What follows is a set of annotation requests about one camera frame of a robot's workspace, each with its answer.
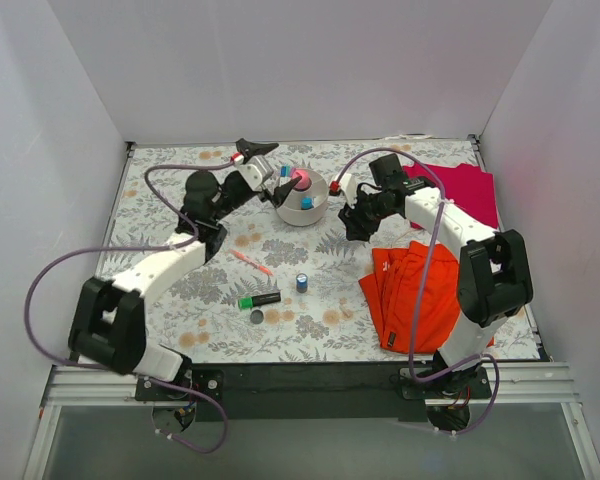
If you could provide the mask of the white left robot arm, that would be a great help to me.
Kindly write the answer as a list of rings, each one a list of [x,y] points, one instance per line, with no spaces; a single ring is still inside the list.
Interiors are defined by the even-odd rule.
[[[69,333],[70,350],[120,375],[156,378],[168,398],[185,398],[193,386],[186,370],[191,360],[148,339],[146,308],[215,256],[227,235],[221,219],[254,197],[278,207],[299,182],[295,177],[269,192],[250,186],[238,171],[223,183],[209,171],[191,174],[182,217],[167,245],[111,279],[93,277],[84,283]]]

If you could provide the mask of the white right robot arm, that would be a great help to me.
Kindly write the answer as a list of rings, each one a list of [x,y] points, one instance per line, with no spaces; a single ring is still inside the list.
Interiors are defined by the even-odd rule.
[[[382,220],[399,215],[421,226],[433,245],[445,246],[459,265],[456,298],[460,313],[451,333],[434,354],[430,369],[408,365],[409,381],[455,397],[493,358],[486,348],[497,330],[533,298],[525,242],[515,230],[500,232],[472,217],[449,197],[439,176],[425,166],[409,177],[400,163],[404,152],[380,147],[370,162],[371,190],[346,168],[331,180],[329,193],[343,196],[338,217],[349,240],[367,241]]]

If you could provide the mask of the white round desk organizer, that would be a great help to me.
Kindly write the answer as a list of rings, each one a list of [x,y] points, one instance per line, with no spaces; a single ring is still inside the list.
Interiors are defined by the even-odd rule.
[[[283,166],[276,186],[290,184],[296,178],[300,181],[275,211],[291,226],[310,226],[317,223],[326,212],[328,185],[324,177],[314,170]]]

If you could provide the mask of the pink capped glue bottle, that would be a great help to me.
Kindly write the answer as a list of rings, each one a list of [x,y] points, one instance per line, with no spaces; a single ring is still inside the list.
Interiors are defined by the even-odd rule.
[[[306,170],[295,169],[292,174],[292,179],[295,181],[294,189],[296,191],[303,192],[312,186],[310,174]]]

